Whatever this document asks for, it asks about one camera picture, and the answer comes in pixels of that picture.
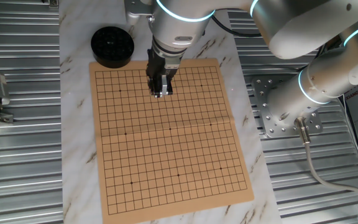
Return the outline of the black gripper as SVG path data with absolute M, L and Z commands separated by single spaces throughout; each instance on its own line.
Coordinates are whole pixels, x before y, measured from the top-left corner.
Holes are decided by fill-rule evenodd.
M 160 57 L 153 49 L 147 50 L 148 64 L 146 74 L 150 94 L 155 98 L 165 95 L 172 95 L 172 78 L 177 73 L 177 68 L 165 68 L 166 59 Z

